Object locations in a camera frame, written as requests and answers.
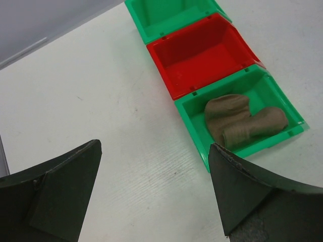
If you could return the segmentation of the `red plastic bin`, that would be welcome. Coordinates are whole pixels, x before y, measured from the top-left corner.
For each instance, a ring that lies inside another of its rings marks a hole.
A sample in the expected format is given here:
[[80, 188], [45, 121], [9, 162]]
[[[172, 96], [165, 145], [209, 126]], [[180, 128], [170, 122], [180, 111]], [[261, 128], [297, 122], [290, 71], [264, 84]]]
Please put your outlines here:
[[146, 47], [173, 100], [248, 66], [264, 67], [235, 26], [218, 13]]

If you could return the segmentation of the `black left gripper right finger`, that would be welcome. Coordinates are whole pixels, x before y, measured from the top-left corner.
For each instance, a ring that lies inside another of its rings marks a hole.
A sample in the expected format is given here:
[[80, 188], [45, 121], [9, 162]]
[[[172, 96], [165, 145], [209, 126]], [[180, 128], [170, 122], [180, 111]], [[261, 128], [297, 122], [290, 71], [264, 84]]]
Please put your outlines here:
[[322, 188], [273, 173], [217, 143], [208, 161], [230, 241], [322, 241]]

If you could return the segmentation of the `tan sock with striped cuff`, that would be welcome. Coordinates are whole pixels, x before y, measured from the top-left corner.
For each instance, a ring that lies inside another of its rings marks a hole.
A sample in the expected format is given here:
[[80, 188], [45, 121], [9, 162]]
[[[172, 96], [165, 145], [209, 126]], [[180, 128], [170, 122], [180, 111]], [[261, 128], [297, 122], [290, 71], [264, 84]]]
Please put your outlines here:
[[283, 131], [289, 121], [278, 107], [250, 112], [246, 95], [229, 94], [210, 100], [204, 109], [205, 122], [213, 139], [232, 151]]

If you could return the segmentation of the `green plastic bin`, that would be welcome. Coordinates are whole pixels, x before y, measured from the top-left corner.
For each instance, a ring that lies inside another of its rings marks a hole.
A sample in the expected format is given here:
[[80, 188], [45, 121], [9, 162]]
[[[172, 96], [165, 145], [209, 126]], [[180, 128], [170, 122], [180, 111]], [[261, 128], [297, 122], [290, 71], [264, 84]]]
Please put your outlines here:
[[144, 44], [182, 29], [211, 14], [232, 20], [216, 1], [209, 0], [132, 0], [125, 5]]
[[260, 138], [247, 146], [234, 150], [234, 154], [241, 158], [275, 146], [309, 129], [309, 125], [286, 97], [269, 71], [258, 65], [251, 65], [175, 101], [175, 106], [206, 168], [209, 167], [208, 154], [214, 139], [206, 127], [205, 106], [210, 100], [228, 94], [248, 96], [252, 115], [265, 107], [278, 107], [284, 111], [289, 121], [289, 125], [279, 134]]

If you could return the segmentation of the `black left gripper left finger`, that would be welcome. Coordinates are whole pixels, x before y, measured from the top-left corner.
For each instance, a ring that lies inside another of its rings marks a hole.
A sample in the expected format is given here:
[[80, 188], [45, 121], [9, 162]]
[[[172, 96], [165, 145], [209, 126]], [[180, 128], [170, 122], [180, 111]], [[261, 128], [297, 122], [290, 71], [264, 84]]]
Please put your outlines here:
[[1, 241], [78, 241], [101, 160], [91, 140], [1, 178]]

